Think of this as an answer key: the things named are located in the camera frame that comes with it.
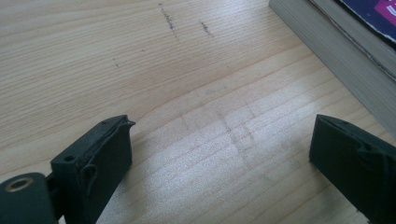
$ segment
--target wooden table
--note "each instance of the wooden table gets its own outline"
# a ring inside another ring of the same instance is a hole
[[[316,114],[396,141],[268,0],[0,2],[0,181],[126,114],[98,223],[365,223],[308,161]]]

